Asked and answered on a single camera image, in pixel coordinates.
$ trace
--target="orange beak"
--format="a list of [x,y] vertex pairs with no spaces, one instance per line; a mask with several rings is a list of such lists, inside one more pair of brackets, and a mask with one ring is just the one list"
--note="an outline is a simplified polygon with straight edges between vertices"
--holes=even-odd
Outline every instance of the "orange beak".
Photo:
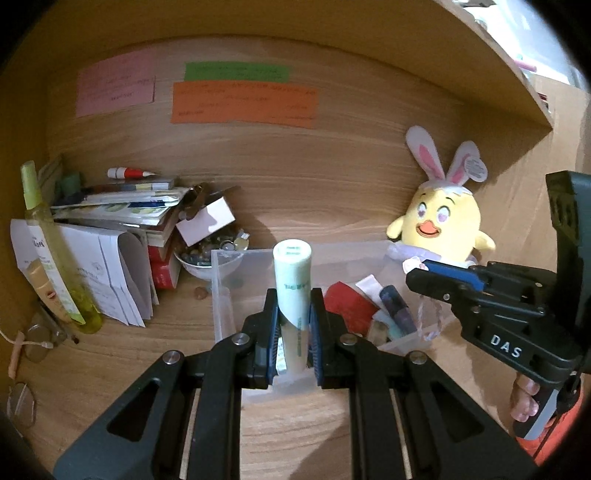
[[417,232],[425,238],[435,238],[441,234],[441,229],[436,227],[431,220],[417,224]]

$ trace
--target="red package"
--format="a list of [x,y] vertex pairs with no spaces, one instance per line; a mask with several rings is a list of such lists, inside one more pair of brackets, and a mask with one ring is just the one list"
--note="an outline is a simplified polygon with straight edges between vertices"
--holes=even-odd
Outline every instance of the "red package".
[[174,248],[168,249],[167,257],[163,262],[150,261],[150,267],[156,288],[174,290],[177,287],[181,262],[174,256]]
[[379,310],[371,301],[342,282],[329,287],[324,295],[324,306],[327,312],[343,317],[348,331],[360,333],[364,337],[372,317]]

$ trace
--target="pink sticky note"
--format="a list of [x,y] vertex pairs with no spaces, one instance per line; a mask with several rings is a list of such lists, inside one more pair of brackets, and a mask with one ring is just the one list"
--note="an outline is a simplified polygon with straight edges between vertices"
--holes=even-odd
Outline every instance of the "pink sticky note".
[[78,72],[76,116],[93,115],[154,101],[154,55],[133,51]]

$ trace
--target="red and white pen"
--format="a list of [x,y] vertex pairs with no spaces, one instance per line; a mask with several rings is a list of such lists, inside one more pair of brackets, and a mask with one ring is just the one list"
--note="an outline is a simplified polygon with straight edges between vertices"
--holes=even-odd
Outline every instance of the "red and white pen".
[[107,170],[107,176],[110,179],[143,179],[145,177],[151,177],[157,175],[152,171],[137,170],[136,168],[127,167],[114,167]]

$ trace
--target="transparent plastic box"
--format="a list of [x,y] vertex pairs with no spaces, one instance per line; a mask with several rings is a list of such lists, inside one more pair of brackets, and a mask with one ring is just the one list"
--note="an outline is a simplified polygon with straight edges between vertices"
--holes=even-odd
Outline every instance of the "transparent plastic box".
[[[413,318],[417,318],[420,296],[409,291],[406,286],[401,262],[387,256],[390,244],[390,241],[311,244],[312,287],[320,287],[325,293],[338,281],[355,287],[359,280],[368,275],[374,275],[382,286],[393,285],[408,304]],[[271,249],[246,252],[215,250],[212,252],[212,270],[213,323],[215,339],[219,342],[240,331],[247,316],[262,311],[267,289],[275,288],[273,251]],[[449,306],[444,304],[442,312],[444,323],[448,323],[453,318]],[[388,342],[379,349],[397,355],[406,355],[412,350],[427,349],[430,342],[423,338],[439,328],[434,309],[432,313],[427,317],[423,314],[421,336],[415,332]],[[300,381],[300,388],[294,387],[293,378],[287,376],[282,378],[280,375],[275,377],[272,390],[275,392],[284,390],[292,394],[316,385],[313,369],[307,369],[300,376],[302,378],[297,379]],[[244,391],[243,395],[246,394],[248,397],[252,392],[255,391],[248,393]]]

